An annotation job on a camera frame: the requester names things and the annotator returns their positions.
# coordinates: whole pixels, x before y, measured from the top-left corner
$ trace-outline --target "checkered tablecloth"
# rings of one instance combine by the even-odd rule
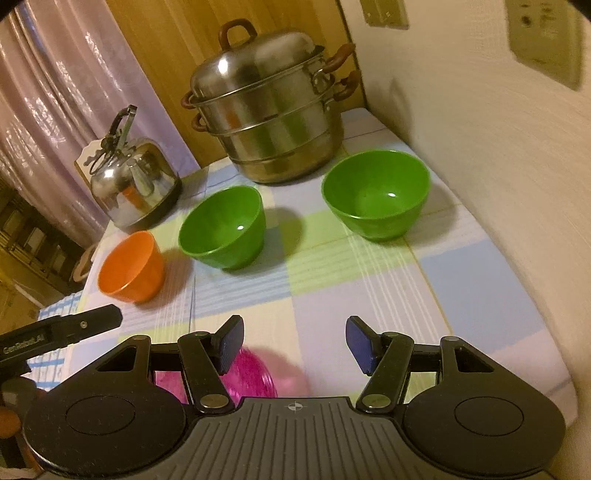
[[[344,113],[343,122],[337,159],[371,148],[413,153],[365,109]],[[133,334],[176,341],[191,331],[214,331],[237,313],[245,321],[245,345],[268,364],[280,394],[355,396],[367,380],[345,343],[345,320],[355,314],[376,331],[403,332],[417,343],[439,343],[449,334],[466,339],[548,395],[571,423],[574,387],[542,317],[449,188],[431,173],[432,190],[417,223],[403,238],[376,244],[351,233],[327,208],[320,185],[328,168],[290,184],[261,186],[225,159],[184,179],[177,209],[152,230],[167,258],[162,292],[147,305],[119,304],[121,328],[69,348],[62,377]],[[202,198],[236,184],[261,192],[267,231],[260,257],[226,273],[185,257],[177,234]],[[81,309],[112,302],[98,292],[96,277],[124,236],[112,225],[105,233]]]
[[[78,311],[78,304],[80,303],[81,297],[82,292],[79,291],[72,295],[68,295],[53,305],[41,309],[37,320],[47,319],[56,315],[65,316],[70,313],[76,313]],[[45,353],[44,355],[31,358],[28,361],[31,373],[25,375],[25,377],[32,378],[37,383],[37,387],[44,390],[51,390],[64,378],[66,351],[67,349],[60,348]]]

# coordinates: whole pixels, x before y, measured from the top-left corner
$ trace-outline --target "stainless steel kettle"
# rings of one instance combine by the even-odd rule
[[[85,165],[92,163],[92,196],[115,226],[127,233],[145,230],[160,221],[174,207],[182,188],[153,140],[127,141],[137,109],[129,105],[121,110],[100,150],[85,161]]]

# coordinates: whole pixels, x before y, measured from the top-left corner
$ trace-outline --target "electrical outlet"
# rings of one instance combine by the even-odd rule
[[[577,90],[582,17],[567,0],[505,0],[509,46],[517,60]]]
[[[404,0],[360,0],[360,2],[368,25],[408,29]]]

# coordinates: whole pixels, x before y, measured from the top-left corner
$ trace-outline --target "screw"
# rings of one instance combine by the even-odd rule
[[[372,393],[364,396],[361,402],[368,408],[385,408],[390,405],[391,400],[381,393]]]
[[[201,397],[201,405],[206,408],[222,408],[228,405],[230,400],[225,395],[221,395],[219,393],[210,393],[209,395],[204,395]]]

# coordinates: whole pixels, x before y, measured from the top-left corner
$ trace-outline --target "white wall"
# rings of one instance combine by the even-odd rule
[[[340,1],[371,111],[480,220],[561,347],[580,419],[554,470],[591,478],[591,79],[573,92],[515,61],[502,0],[406,0],[408,31]]]

